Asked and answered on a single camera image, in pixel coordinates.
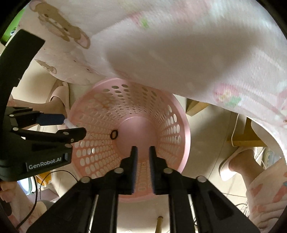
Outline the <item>person's left hand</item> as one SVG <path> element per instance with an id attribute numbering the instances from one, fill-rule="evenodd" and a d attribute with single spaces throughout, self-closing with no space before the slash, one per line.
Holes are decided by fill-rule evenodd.
<path id="1" fill-rule="evenodd" d="M 1 199 L 10 204 L 13 214 L 19 212 L 22 194 L 17 182 L 1 181 Z"/>

